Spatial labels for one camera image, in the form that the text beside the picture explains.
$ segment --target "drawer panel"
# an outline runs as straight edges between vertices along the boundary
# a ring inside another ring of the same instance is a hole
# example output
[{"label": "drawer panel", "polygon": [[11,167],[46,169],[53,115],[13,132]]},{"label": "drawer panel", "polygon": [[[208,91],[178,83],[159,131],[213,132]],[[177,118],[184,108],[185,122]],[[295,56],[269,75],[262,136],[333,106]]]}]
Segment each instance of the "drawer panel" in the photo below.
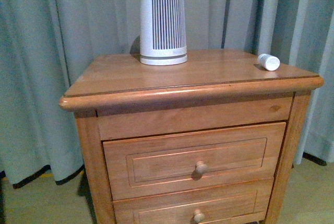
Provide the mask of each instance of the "drawer panel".
[{"label": "drawer panel", "polygon": [[287,120],[292,95],[115,107],[98,111],[100,136],[102,140],[109,140]]},{"label": "drawer panel", "polygon": [[114,202],[119,224],[246,223],[265,218],[273,180],[217,186],[202,190]]},{"label": "drawer panel", "polygon": [[281,122],[104,142],[113,199],[272,177],[284,130]]}]

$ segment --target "white cylindrical object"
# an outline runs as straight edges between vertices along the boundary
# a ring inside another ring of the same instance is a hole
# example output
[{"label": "white cylindrical object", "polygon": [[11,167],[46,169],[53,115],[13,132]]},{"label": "white cylindrical object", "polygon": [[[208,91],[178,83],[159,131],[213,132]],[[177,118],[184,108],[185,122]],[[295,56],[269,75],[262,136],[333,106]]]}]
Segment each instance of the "white cylindrical object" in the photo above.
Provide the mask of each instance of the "white cylindrical object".
[{"label": "white cylindrical object", "polygon": [[261,54],[257,60],[268,71],[275,71],[280,66],[280,60],[270,54]]},{"label": "white cylindrical object", "polygon": [[174,65],[187,61],[184,0],[141,0],[140,61]]}]

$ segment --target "wood grain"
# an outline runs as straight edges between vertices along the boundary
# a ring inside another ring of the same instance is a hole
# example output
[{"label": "wood grain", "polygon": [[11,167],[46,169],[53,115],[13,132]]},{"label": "wood grain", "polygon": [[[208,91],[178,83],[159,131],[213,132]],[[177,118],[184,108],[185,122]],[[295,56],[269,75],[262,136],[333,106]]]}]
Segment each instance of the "wood grain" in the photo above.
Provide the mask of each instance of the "wood grain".
[{"label": "wood grain", "polygon": [[264,218],[271,186],[272,179],[115,201],[115,214],[118,223],[194,224],[200,209],[204,223],[245,223]]},{"label": "wood grain", "polygon": [[[271,177],[284,130],[285,123],[281,122],[104,142],[113,198]],[[195,173],[200,160],[209,167],[202,176]]]},{"label": "wood grain", "polygon": [[271,193],[269,208],[263,224],[277,223],[294,155],[299,143],[310,95],[311,91],[305,91],[297,92],[294,96],[291,114],[287,124],[287,132],[285,134],[282,151],[275,172],[275,182]]},{"label": "wood grain", "polygon": [[238,50],[188,52],[188,62],[173,66],[140,64],[129,54],[104,55],[61,98],[68,111],[120,104],[222,98],[293,92],[320,87],[319,75],[281,64],[268,72],[255,55]]},{"label": "wood grain", "polygon": [[283,121],[289,117],[291,93],[220,100],[165,103],[125,110],[98,111],[102,140]]},{"label": "wood grain", "polygon": [[116,224],[96,112],[75,114],[85,170],[99,224]]}]

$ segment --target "curtain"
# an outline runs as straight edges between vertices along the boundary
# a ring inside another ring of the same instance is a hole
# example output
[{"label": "curtain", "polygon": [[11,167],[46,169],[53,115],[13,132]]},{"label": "curtain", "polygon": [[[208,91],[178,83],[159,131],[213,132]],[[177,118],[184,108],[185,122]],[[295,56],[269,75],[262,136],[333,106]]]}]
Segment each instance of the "curtain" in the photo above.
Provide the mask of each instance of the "curtain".
[{"label": "curtain", "polygon": [[[0,171],[18,183],[82,166],[73,115],[58,99],[100,54],[138,52],[140,0],[0,0]],[[321,73],[296,156],[333,161],[333,0],[185,0],[188,49],[271,53]]]}]

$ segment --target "drawer knob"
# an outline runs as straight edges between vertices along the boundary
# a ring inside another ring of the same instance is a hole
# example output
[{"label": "drawer knob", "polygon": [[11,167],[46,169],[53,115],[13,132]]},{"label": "drawer knob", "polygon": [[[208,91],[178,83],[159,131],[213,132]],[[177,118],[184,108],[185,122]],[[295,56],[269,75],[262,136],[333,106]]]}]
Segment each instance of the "drawer knob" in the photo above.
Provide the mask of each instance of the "drawer knob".
[{"label": "drawer knob", "polygon": [[202,221],[204,221],[204,218],[205,218],[204,214],[199,209],[196,209],[194,212],[195,223],[201,223]]},{"label": "drawer knob", "polygon": [[199,174],[205,174],[208,170],[208,166],[204,164],[203,161],[196,163],[196,172]]}]

